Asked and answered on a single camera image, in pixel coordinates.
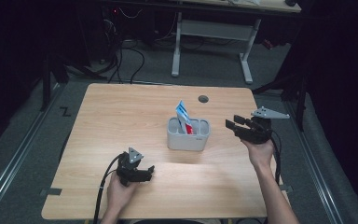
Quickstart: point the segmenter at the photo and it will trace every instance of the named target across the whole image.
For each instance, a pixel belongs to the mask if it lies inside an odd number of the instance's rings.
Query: wires
[[[280,185],[282,141],[281,141],[280,136],[275,131],[272,131],[272,132],[275,133],[275,135],[277,136],[277,138],[279,140],[279,147],[277,147],[275,140],[271,137],[272,144],[275,147],[274,155],[275,155],[275,161],[277,163],[277,167],[275,170],[275,181],[277,182],[278,185]]]
[[[145,56],[143,55],[143,53],[142,53],[141,51],[136,50],[136,49],[131,49],[131,48],[122,48],[122,43],[123,43],[123,42],[121,42],[121,46],[120,46],[120,50],[119,50],[119,56],[120,56],[120,58],[117,59],[119,62],[118,62],[118,64],[117,64],[117,67],[116,67],[115,72],[114,72],[114,73],[112,74],[112,76],[109,78],[108,83],[110,83],[110,82],[112,81],[112,79],[113,79],[113,77],[115,76],[115,74],[117,74],[118,83],[120,83],[120,84],[123,84],[123,83],[124,83],[123,80],[121,79],[121,76],[120,76],[120,73],[119,73],[119,69],[120,69],[121,63],[122,63],[122,61],[123,61],[123,50],[134,51],[134,52],[138,53],[139,55],[141,55],[141,57],[142,57],[142,63],[141,63],[141,65],[140,65],[140,66],[138,67],[138,69],[131,75],[130,84],[132,84],[133,79],[135,78],[135,75],[141,70],[141,68],[142,68],[142,67],[144,66],[144,64],[145,64]]]
[[[115,163],[115,161],[117,159],[119,159],[120,157],[123,156],[123,153],[121,153],[120,155],[116,156],[109,164],[109,166],[107,167],[104,175],[103,175],[103,180],[101,181],[101,185],[100,185],[100,188],[98,190],[98,197],[97,197],[97,203],[95,204],[95,213],[94,213],[94,221],[93,223],[94,224],[97,224],[98,223],[98,215],[100,213],[100,205],[101,205],[101,198],[103,196],[103,186],[104,186],[104,183],[105,183],[105,179],[113,172],[109,172],[110,168],[112,167],[113,163]]]
[[[235,222],[235,224],[240,224],[242,221],[248,220],[248,219],[251,219],[251,220],[256,221],[257,223],[263,224],[260,220],[258,220],[258,218],[255,218],[255,217],[238,219],[238,220]]]
[[[125,17],[127,17],[127,18],[129,18],[129,19],[135,19],[135,18],[137,18],[137,17],[139,16],[139,13],[142,12],[142,9],[141,9],[141,10],[138,11],[138,13],[136,13],[135,16],[128,16],[128,15],[123,11],[123,9],[121,9],[121,7],[120,7],[119,9],[120,9],[121,13],[123,14],[123,16],[125,16]]]

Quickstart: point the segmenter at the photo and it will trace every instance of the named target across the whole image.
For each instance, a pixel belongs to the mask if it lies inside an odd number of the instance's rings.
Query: gray carpet
[[[229,45],[235,49],[236,44],[238,43]],[[134,42],[126,43],[126,45],[134,46]],[[289,45],[279,46],[272,50],[255,45],[249,57],[254,84],[246,85],[238,56],[224,52],[213,53],[210,48],[214,48],[214,46],[211,44],[197,50],[184,49],[180,76],[173,78],[171,77],[172,46],[156,45],[151,48],[138,43],[134,49],[140,50],[144,54],[145,64],[134,80],[174,85],[255,89],[275,78],[284,56],[290,49]],[[123,50],[123,63],[120,68],[121,79],[130,79],[141,62],[142,57],[138,53]],[[98,69],[98,67],[100,65],[94,64],[93,69]],[[85,90],[92,82],[99,81],[71,75],[69,83],[63,87],[61,94],[58,95],[36,134],[25,160],[0,201],[0,223],[85,222],[85,220],[44,220],[40,214],[46,196],[41,195],[41,191],[48,188],[54,178],[62,146],[72,129]],[[33,121],[40,114],[41,95],[41,85],[38,85],[32,97],[15,114],[9,127],[0,138],[0,175],[5,171]],[[263,105],[276,111],[287,112],[287,107],[281,101],[279,92],[269,91],[256,95],[255,100],[258,106]],[[63,115],[62,107],[67,107],[66,113],[70,116]],[[357,197],[324,137],[309,97],[307,98],[304,127],[304,134],[307,136],[319,169],[331,189],[343,223],[358,223]],[[288,119],[276,119],[273,120],[273,129],[282,139],[282,179],[286,185],[293,189],[288,196],[300,222],[329,223],[329,216],[324,209],[318,189],[315,187],[305,160],[302,144],[297,137],[296,127]],[[245,219],[241,223],[256,222],[253,219]]]

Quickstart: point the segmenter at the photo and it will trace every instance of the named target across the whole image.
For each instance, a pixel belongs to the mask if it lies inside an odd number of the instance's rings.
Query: dark background
[[[294,44],[277,79],[304,72],[297,68],[305,64],[318,118],[358,194],[358,1],[299,3],[303,13],[330,15],[332,20],[307,23],[300,33],[298,22],[265,21],[256,42]],[[47,54],[60,53],[82,65],[106,58],[99,10],[96,5],[0,1],[0,134],[42,77]],[[146,10],[140,18],[143,23],[118,18],[125,24],[118,28],[152,44],[159,37],[154,29],[165,34],[172,15]],[[316,53],[308,57],[310,50]]]

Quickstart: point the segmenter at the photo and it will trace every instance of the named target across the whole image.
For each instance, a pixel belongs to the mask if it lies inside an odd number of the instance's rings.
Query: round hole
[[[208,98],[208,96],[206,96],[206,95],[201,95],[201,96],[199,96],[199,101],[201,102],[201,103],[207,103],[208,101],[209,101],[209,98]]]

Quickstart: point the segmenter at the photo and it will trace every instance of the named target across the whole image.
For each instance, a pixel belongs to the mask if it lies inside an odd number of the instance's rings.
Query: tape mark
[[[68,106],[60,106],[60,109],[63,109],[63,113],[62,113],[63,117],[71,117],[71,114],[67,114]]]

